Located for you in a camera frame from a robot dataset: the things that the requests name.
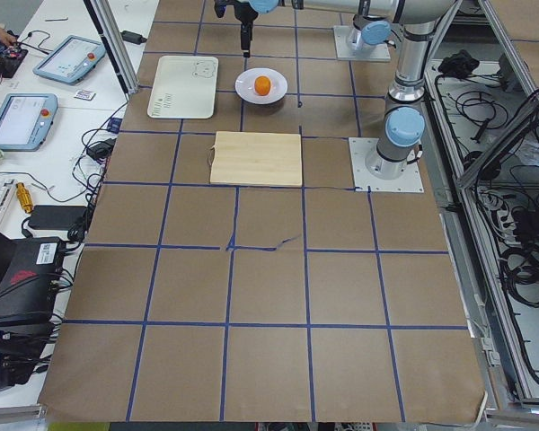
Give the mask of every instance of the white label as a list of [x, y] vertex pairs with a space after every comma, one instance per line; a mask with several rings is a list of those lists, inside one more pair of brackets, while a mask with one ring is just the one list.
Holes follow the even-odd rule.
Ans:
[[40, 251], [38, 252], [38, 258], [36, 259], [36, 265], [48, 265], [54, 261], [56, 256], [56, 243], [48, 242], [40, 246]]

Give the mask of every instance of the blue and white tablet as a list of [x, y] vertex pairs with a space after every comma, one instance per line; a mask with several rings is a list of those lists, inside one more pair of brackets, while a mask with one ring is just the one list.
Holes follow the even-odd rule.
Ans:
[[0, 149], [37, 150], [46, 139], [56, 111], [55, 94], [8, 94], [0, 108]]
[[34, 74], [65, 84], [83, 79], [106, 54], [95, 40], [68, 36], [60, 46], [34, 67]]

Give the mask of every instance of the orange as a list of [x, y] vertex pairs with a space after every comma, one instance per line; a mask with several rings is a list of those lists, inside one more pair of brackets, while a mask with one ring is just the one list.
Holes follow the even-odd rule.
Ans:
[[264, 75], [258, 76], [257, 78], [255, 78], [255, 82], [253, 83], [253, 89], [260, 96], [267, 96], [268, 94], [270, 94], [271, 90], [270, 79]]

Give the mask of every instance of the white plate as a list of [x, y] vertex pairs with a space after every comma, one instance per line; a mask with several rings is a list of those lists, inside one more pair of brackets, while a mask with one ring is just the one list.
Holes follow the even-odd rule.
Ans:
[[[256, 78], [262, 75], [267, 76], [271, 81], [271, 88], [269, 94], [266, 96], [260, 96], [253, 89]], [[256, 67], [246, 70], [237, 77], [235, 80], [235, 90], [245, 101], [257, 105], [267, 105], [278, 101], [286, 95], [287, 80], [284, 75], [276, 70], [268, 69], [267, 67]]]

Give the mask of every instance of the light blue cap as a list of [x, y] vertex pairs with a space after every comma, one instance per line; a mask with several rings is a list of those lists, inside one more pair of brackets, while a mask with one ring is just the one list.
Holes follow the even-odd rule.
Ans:
[[420, 140], [425, 130], [425, 119], [414, 108], [402, 107], [389, 114], [385, 133], [396, 146], [407, 148]]
[[249, 0], [250, 6], [257, 13], [270, 13], [278, 7], [279, 0]]
[[366, 25], [361, 31], [361, 39], [367, 45], [384, 43], [392, 33], [392, 26], [387, 21], [374, 21]]

